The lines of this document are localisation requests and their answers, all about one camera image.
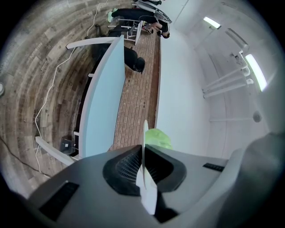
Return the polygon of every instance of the wooden floor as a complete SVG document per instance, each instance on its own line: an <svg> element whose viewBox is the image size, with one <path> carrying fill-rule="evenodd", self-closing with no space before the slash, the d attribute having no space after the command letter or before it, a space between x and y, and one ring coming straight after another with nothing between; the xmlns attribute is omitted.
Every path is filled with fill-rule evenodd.
<svg viewBox="0 0 285 228"><path fill-rule="evenodd" d="M144 72L126 66L126 80L120 101L114 143L110 150L137 145L144 120L149 128L155 126L155 110L159 86L160 38L156 33L142 32L134 47L146 61Z"/></svg>
<svg viewBox="0 0 285 228"><path fill-rule="evenodd" d="M105 0L43 0L18 24L0 59L0 135L12 153L38 169L35 153L35 116L44 102L56 66L71 50L65 46L82 40L93 23L98 3ZM130 8L131 0L109 0L100 5L95 22L107 31L107 14L113 8ZM96 37L91 29L90 37ZM76 114L93 60L90 48L77 48L70 61L60 66L47 105L38 118L44 140L59 148L63 136L73 135ZM38 154L41 170L51 176L63 168L44 150ZM21 164L0 142L1 172L12 190L28 197L47 180L42 174Z"/></svg>

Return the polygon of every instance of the person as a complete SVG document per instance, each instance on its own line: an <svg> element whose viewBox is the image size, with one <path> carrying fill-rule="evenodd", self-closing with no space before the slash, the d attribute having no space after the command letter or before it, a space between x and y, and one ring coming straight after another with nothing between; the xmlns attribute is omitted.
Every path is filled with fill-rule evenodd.
<svg viewBox="0 0 285 228"><path fill-rule="evenodd" d="M103 35L101 31L101 26L96 24L95 27L98 30L99 36L100 37L106 37ZM120 37L122 32L118 31L116 29L120 29L121 26L117 25L116 28L112 29L109 31L108 37ZM99 62L103 58L105 52L107 49L110 47L111 44L96 44L91 46L91 53L92 53L92 58L94 59L95 66L92 70L92 72L95 72ZM124 61L125 64L130 67L133 71L143 73L146 65L146 61L142 57L138 57L138 54L136 51L133 49L124 47Z"/></svg>
<svg viewBox="0 0 285 228"><path fill-rule="evenodd" d="M146 30L154 28L158 30L158 35L162 35L165 39L170 37L170 27L168 23L156 19L153 12L144 9L114 9L112 12L108 13L108 21L111 23L112 19L118 16L122 16L128 20L146 21L150 24L147 28L145 28Z"/></svg>

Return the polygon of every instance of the white cable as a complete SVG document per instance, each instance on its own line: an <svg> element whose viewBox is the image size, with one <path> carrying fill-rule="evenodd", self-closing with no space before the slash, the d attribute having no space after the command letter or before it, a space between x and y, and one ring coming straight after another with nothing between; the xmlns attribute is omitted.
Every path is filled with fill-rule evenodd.
<svg viewBox="0 0 285 228"><path fill-rule="evenodd" d="M37 146L36 159L37 159L37 152L38 152L38 150L39 150L39 147L40 147L40 145ZM40 163L39 163L39 160L38 160L38 159L37 159L37 164L38 164L38 166L39 166L39 172L40 172L42 175L44 175L45 177L47 177L48 179L50 179L49 176L47 176L46 174L43 174L43 173L41 172L41 167L40 167Z"/></svg>
<svg viewBox="0 0 285 228"><path fill-rule="evenodd" d="M88 36L89 30L92 29L92 27L95 25L95 17L96 17L96 15L97 15L97 11L98 11L99 5L100 5L100 4L106 5L107 2L108 2L108 0L107 0L105 3L99 3L99 4L98 4L97 9L96 9L96 13L95 13L95 16L94 16L94 19L93 19L93 25L87 30L87 36Z"/></svg>
<svg viewBox="0 0 285 228"><path fill-rule="evenodd" d="M78 159L76 159L75 157L73 157L73 159L78 161Z"/></svg>
<svg viewBox="0 0 285 228"><path fill-rule="evenodd" d="M52 85L50 86L50 88L49 88L49 90L48 90L48 92L47 92L47 94L46 94L45 102L44 102L43 106L41 107L40 111L38 112L38 114L37 114L37 116L36 116L36 118L35 118L35 123L36 123L36 126L37 126L37 130L38 130L38 132L39 132L41 138L42 138L41 132L40 132L39 126L37 125L37 117L39 116L39 114L41 113L42 109L43 109L44 106L46 105L46 102L47 102L47 100L48 100L49 92L50 92L50 90L52 89L52 87L53 87L53 85L54 85L54 80L55 80L55 76L56 76L56 74L57 74L57 69L58 69L58 67L61 66L61 65L64 64L64 63L66 63L66 62L70 59L70 57L69 57L67 60L65 60L64 62L62 62L60 65L58 65L57 68L55 69ZM38 152L38 150L39 150L39 147L40 147L40 145L38 145L38 147L37 147L36 159L37 159L37 152ZM41 172L41 167L40 167L40 163L39 163L39 160L38 160L38 159L37 159L37 164L38 164L38 166L39 166L39 172L40 172L41 174L43 174L43 173Z"/></svg>
<svg viewBox="0 0 285 228"><path fill-rule="evenodd" d="M99 4L98 4L97 9L96 9L96 13L95 13L95 16L94 16L94 19L93 19L93 25L87 30L87 36L88 36L89 30L92 29L92 27L95 25L95 17L96 17L96 15L97 15L99 5L100 5L100 4L105 4L105 5L106 5L107 2L108 2L108 0L107 0L105 3L99 3ZM54 80L55 80L55 76L56 76L56 74L57 74L57 69L58 69L58 67L61 66L61 65L64 64L64 63L66 63L66 62L71 58L71 55L73 54L74 50L75 50L75 48L73 49L72 53L70 54L70 57L69 57L67 60L65 60L64 62L62 62L60 65L58 65L57 68L55 69L55 73L54 73L54 77L53 77L53 83L52 83L52 85L50 86L50 88L49 88L49 90L48 90L48 92L47 92L47 94L46 94L45 102L44 102L43 106L41 107L40 111L38 112L38 114L37 114L37 116L36 116L36 118L35 118L35 123L36 123L36 126L37 126L37 130L38 130L38 132L39 132L41 138L42 138L42 136L41 136L41 132L40 132L39 126L37 125L37 118L38 118L39 114L41 113L42 109L44 108L44 106L46 105L46 102L47 102L47 100L48 100L49 92L50 92L50 90L51 90L51 88L53 87L53 84L54 84ZM37 158L37 152L38 152L38 150L39 150L39 147L40 147L40 145L37 146L36 159L37 159L37 164L38 164L38 166L39 166L39 172L40 172L41 174L43 174L43 173L41 172L40 163L39 163L39 160L38 160L38 158Z"/></svg>

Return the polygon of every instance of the green bag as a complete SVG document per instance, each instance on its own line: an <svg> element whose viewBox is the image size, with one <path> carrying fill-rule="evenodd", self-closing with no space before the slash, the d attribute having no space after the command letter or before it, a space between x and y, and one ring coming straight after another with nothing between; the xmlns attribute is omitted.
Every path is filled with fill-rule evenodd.
<svg viewBox="0 0 285 228"><path fill-rule="evenodd" d="M156 145L166 149L173 149L170 138L164 134L160 129L150 129L146 132L145 143L149 145Z"/></svg>

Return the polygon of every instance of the electrical cord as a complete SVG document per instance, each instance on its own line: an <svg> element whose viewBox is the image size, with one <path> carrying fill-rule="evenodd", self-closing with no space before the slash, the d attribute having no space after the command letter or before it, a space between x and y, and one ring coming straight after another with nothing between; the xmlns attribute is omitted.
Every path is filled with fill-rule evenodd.
<svg viewBox="0 0 285 228"><path fill-rule="evenodd" d="M99 3L99 4L98 4L97 9L96 9L96 13L95 13L95 16L94 16L94 19L93 19L93 25L87 30L87 36L88 36L88 32L90 31L90 29L95 25L95 17L96 17L96 15L97 15L99 5L100 5L100 4L107 4L107 2L108 2L108 0L107 0L105 3ZM44 106L45 106L46 103L47 103L49 92L50 92L50 90L52 89L52 87L53 87L53 85L54 85L54 80L55 80L55 76L56 76L56 74L57 74L57 69L58 69L58 67L61 66L61 65L64 64L64 63L66 63L66 62L71 58L71 55L73 54L74 50L75 50L75 48L73 49L72 53L70 54L70 57L69 57L67 60L65 60L64 62L62 62L60 65L58 65L58 66L56 67L55 73L54 73L54 76L53 76L53 82L52 82L52 85L50 86L50 88L49 88L49 90L48 90L48 92L47 92L47 94L46 94L45 102L44 102L43 106L41 107L41 109L39 110L38 114L37 114L36 117L35 117L35 123L36 123L36 126L37 126L37 130L38 130L38 132L39 132L41 138L42 138L42 136L41 136L41 132L40 132L39 126L38 126L38 124L37 124L37 118L38 118L39 114L41 113L42 109L44 108ZM32 167L29 166L28 164L25 164L25 163L23 163L23 164L28 165L28 166L29 166L30 168L32 168L33 170L35 170L35 171L37 171L37 172L40 172L41 174L43 174L44 176L46 176L47 178L50 179L50 175L45 174L45 173L43 173L43 172L41 171L40 163L39 163L39 160L38 160L38 158L37 158L37 153L38 153L39 148L40 148L40 145L37 146L37 150L36 150L36 159L37 159L37 164L38 164L39 170L36 170L36 169L32 168Z"/></svg>
<svg viewBox="0 0 285 228"><path fill-rule="evenodd" d="M104 5L106 5L106 4L107 4L107 2L108 2L108 0L107 0L105 3L99 3L99 4L98 4L97 9L96 9L96 13L95 13L95 16L94 16L94 19L93 19L93 25L92 25L92 26L87 30L87 36L88 36L88 32L89 32L89 30L90 30L90 29L92 29L92 27L95 25L95 17L96 17L96 15L97 15L99 5L100 5L100 4L104 4Z"/></svg>
<svg viewBox="0 0 285 228"><path fill-rule="evenodd" d="M9 146L7 145L7 143L2 139L1 136L0 136L0 140L1 140L1 142L5 145L5 147L7 148L8 152L9 152L14 158L16 158L20 163L22 163L23 165L28 166L28 167L31 168L32 170L37 171L37 172L39 172L39 173L45 175L46 177L50 178L50 175L48 175L48 174L46 174L46 173L42 173L41 171L39 171L39 170L33 168L33 167L30 166L29 164L23 162L23 161L22 161L20 158L18 158L16 155L14 155L14 154L11 152L11 150L10 150Z"/></svg>
<svg viewBox="0 0 285 228"><path fill-rule="evenodd" d="M138 18L138 20L141 20L141 17L143 17L143 16L149 16L149 15L142 15L142 16L140 16L140 17Z"/></svg>
<svg viewBox="0 0 285 228"><path fill-rule="evenodd" d="M40 111L38 112L38 114L37 114L36 117L35 117L35 123L36 123L36 126L37 126L37 130L38 130L38 132L39 132L41 138L42 138L42 136L41 136L41 132L40 132L39 126L37 125L37 118L38 118L39 114L41 113L42 109L44 108L44 106L46 105L46 102L47 102L47 100L48 100L49 92L50 92L50 90L52 89L52 87L53 87L53 85L54 85L54 80L55 80L55 76L56 76L56 74L57 74L57 69L58 69L58 67L61 66L61 65L64 64L64 63L66 63L66 62L71 58L71 55L73 54L74 50L75 50L75 48L73 48L72 53L70 54L70 56L69 56L69 58L68 58L67 60L65 60L64 62L62 62L60 65L58 65L58 66L56 67L55 72L54 72L54 76L53 76L53 82L52 82L51 86L49 87L49 90L48 90L48 92L47 92L47 94L46 94L45 102L44 102L43 106L41 107ZM37 159L37 164L38 164L38 166L39 166L39 172L42 173L42 172L41 172L40 163L39 163L39 160L38 160L38 158L37 158L37 152L38 152L38 150L39 150L39 147L40 147L40 145L37 146L36 159Z"/></svg>

